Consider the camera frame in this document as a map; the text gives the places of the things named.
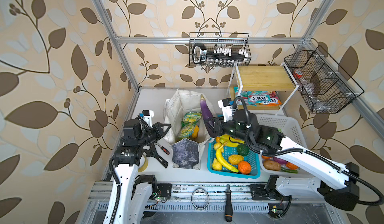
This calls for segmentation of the purple eggplant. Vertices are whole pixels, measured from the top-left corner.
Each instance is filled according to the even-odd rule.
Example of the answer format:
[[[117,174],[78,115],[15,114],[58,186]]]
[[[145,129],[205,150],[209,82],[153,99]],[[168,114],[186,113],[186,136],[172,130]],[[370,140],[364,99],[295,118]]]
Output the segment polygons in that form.
[[[205,124],[207,130],[209,130],[210,126],[212,126],[210,119],[212,119],[214,116],[213,116],[212,112],[210,111],[210,109],[207,105],[206,99],[205,99],[203,94],[201,94],[201,97],[200,97],[200,105],[201,105],[201,112],[202,112],[204,124]]]

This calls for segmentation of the green snack bag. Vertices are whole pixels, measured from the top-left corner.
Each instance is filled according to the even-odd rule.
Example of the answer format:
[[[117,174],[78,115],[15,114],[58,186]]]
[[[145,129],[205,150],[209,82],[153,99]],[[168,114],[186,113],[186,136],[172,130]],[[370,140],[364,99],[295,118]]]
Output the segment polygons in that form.
[[[189,124],[186,124],[184,127],[182,127],[177,136],[177,141],[181,141],[182,139],[194,140],[194,139],[191,139],[191,135],[196,125],[197,124],[189,123]]]
[[[182,124],[197,123],[202,117],[202,113],[198,111],[191,111],[183,116]]]

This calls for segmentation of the cream canvas grocery bag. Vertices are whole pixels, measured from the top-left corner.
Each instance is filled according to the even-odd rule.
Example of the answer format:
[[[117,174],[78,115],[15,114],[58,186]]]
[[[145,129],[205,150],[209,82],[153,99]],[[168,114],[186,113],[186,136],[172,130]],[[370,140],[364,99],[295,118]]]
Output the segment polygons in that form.
[[[209,111],[216,116],[214,106],[205,94],[177,90],[164,105],[163,116],[171,125],[165,140],[172,149],[174,168],[200,170],[205,144],[211,139],[203,120],[201,98]]]

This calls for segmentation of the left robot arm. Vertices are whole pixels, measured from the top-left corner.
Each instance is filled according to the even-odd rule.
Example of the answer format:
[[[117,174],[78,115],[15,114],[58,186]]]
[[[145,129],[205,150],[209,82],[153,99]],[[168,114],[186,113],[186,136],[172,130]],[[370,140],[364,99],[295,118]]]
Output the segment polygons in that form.
[[[146,157],[157,160],[164,168],[168,162],[156,150],[156,143],[171,129],[170,124],[153,123],[152,110],[143,110],[136,118],[124,123],[123,137],[109,160],[113,187],[105,224],[140,223],[148,200],[159,196],[154,175],[139,175]]]

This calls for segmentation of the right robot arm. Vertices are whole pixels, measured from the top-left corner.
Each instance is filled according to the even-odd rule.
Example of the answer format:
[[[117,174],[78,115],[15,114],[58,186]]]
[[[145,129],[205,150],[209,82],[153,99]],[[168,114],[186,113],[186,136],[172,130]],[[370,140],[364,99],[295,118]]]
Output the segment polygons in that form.
[[[238,101],[244,103],[241,97],[219,101],[223,116],[204,120],[214,137],[227,134],[244,141],[245,146],[260,156],[281,158],[313,175],[309,180],[289,181],[278,175],[270,176],[267,191],[273,197],[319,196],[344,211],[352,211],[356,205],[383,205],[383,193],[359,177],[357,165],[334,162],[295,143],[276,127],[260,125],[257,116],[247,108],[238,109]]]

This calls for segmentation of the Fox's candy bag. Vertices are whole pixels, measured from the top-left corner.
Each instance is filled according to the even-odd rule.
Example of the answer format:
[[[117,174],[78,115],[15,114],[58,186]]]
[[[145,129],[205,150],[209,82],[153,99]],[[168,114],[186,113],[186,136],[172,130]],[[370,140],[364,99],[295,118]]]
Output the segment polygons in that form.
[[[239,88],[234,87],[235,95],[239,94]],[[280,106],[282,102],[275,91],[241,91],[240,96],[247,106]]]

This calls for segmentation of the yellow lemon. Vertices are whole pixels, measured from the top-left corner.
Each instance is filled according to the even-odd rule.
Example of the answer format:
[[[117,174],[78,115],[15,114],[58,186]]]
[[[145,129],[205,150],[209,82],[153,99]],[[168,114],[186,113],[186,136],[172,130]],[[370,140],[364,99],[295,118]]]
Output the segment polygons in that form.
[[[220,142],[216,142],[213,146],[214,150],[218,150],[220,147],[222,147],[222,144]]]

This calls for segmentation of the single yellow banana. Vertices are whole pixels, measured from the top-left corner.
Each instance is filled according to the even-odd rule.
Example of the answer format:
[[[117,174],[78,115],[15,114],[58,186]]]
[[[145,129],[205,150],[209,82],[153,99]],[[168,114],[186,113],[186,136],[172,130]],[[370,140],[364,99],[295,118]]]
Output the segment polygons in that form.
[[[224,158],[223,158],[223,155],[222,155],[222,150],[224,148],[223,147],[219,147],[217,150],[216,150],[216,159],[217,161],[223,166],[225,167],[226,169],[230,170],[231,172],[233,173],[239,173],[239,170],[237,168],[235,168],[234,166],[232,166],[231,164],[229,164]]]

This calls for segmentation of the green avocado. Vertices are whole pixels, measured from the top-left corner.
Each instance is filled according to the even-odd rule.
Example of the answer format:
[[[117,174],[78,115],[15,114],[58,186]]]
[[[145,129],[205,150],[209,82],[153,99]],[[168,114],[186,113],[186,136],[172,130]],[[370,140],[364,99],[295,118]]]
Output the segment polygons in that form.
[[[245,144],[239,144],[237,146],[237,153],[243,157],[248,156],[250,149]]]

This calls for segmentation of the orange tangerine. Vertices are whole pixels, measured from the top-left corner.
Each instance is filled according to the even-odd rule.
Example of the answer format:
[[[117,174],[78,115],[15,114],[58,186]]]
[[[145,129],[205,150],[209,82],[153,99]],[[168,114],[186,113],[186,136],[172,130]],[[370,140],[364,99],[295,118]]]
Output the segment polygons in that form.
[[[238,163],[238,170],[241,174],[248,175],[252,171],[251,165],[246,161],[241,161]]]

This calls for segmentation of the brown potato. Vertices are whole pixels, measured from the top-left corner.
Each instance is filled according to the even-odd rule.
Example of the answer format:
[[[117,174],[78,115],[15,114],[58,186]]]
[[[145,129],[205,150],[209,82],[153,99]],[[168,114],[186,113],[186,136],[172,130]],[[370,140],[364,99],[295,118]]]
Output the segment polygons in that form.
[[[281,170],[281,165],[273,160],[265,160],[263,162],[263,166],[266,170],[270,171],[280,171]]]

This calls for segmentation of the purple onion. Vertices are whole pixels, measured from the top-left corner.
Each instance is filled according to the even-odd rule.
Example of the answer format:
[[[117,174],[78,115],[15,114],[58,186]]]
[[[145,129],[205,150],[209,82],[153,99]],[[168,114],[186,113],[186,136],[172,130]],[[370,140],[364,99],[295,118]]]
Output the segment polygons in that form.
[[[279,163],[280,165],[286,165],[288,162],[286,160],[283,160],[281,158],[278,158],[278,157],[273,157],[273,160],[277,163]]]

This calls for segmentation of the white plastic basket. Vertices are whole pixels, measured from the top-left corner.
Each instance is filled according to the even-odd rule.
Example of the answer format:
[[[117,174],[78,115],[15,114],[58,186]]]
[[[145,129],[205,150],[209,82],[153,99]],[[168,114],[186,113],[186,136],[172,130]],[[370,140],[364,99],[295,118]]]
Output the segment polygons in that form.
[[[280,116],[280,115],[270,115],[270,114],[256,114],[259,125],[265,125],[269,127],[274,127],[283,133],[285,136],[289,137],[296,144],[308,148],[305,142],[305,138],[299,126],[299,123],[291,117]],[[291,178],[311,178],[313,175],[306,172],[305,170],[298,168],[298,173],[287,173],[282,171],[271,171],[267,170],[263,166],[264,160],[259,157],[261,170],[263,172],[269,173],[270,175],[279,175],[284,177]]]

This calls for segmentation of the plastic bottle red cap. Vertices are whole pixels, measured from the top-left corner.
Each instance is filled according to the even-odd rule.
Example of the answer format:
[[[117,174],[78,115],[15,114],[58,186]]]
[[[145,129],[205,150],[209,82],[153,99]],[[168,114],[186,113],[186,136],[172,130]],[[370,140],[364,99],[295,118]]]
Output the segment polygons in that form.
[[[309,80],[305,79],[304,73],[301,70],[294,71],[294,77],[297,80],[299,86],[301,87],[302,94],[313,94],[314,93],[314,84]]]

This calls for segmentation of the red handled small screwdriver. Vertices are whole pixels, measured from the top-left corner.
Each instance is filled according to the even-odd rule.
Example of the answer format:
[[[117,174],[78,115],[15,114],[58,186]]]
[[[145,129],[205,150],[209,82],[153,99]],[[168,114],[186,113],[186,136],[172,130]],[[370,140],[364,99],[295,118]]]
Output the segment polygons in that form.
[[[160,149],[166,154],[166,155],[170,155],[170,152],[163,146],[160,146]]]

